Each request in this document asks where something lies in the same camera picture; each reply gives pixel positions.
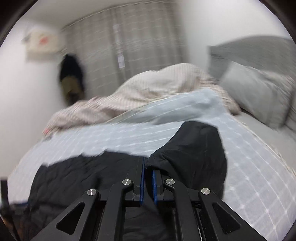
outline striped curtain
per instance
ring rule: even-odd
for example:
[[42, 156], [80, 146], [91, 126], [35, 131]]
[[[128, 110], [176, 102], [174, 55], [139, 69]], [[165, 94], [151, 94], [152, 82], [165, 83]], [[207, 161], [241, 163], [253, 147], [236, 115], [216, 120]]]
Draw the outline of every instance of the striped curtain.
[[171, 1], [125, 4], [64, 28], [67, 51], [84, 68], [88, 99], [112, 94], [138, 73], [184, 62], [174, 9]]

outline gray upholstered headboard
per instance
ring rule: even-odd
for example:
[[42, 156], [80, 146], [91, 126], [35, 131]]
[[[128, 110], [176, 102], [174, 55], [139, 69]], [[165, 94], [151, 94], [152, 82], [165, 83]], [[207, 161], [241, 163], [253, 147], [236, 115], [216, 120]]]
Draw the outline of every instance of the gray upholstered headboard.
[[209, 47], [209, 74], [219, 79], [230, 61], [260, 70], [289, 75], [296, 80], [296, 45], [292, 39], [253, 36]]

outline ceiling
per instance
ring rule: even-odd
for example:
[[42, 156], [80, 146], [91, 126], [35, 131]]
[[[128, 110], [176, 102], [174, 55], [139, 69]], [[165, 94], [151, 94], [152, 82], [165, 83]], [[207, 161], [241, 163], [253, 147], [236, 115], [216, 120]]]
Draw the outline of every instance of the ceiling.
[[133, 1], [139, 0], [39, 0], [24, 17], [62, 28], [98, 10]]

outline triangular cutout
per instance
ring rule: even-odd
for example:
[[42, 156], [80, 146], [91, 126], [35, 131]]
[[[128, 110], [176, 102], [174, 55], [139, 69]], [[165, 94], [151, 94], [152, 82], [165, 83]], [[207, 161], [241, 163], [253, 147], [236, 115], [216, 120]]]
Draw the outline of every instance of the triangular cutout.
[[240, 228], [240, 224], [230, 216], [218, 203], [213, 203], [213, 208], [225, 234], [229, 234]]
[[70, 235], [74, 234], [84, 206], [84, 202], [79, 203], [66, 217], [64, 217], [57, 224], [57, 229]]

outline striped blanket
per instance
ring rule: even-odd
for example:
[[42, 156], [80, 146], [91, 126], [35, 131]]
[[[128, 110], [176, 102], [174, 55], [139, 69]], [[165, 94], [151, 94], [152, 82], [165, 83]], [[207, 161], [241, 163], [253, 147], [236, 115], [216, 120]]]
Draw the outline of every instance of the striped blanket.
[[222, 98], [231, 114], [240, 112], [239, 106], [218, 85], [215, 79], [192, 64], [177, 64], [160, 71], [147, 71], [135, 75], [108, 97], [95, 97], [79, 101], [60, 110], [50, 119], [44, 135], [77, 126], [104, 123], [126, 111], [147, 103], [165, 99], [178, 93], [196, 91], [208, 87]]

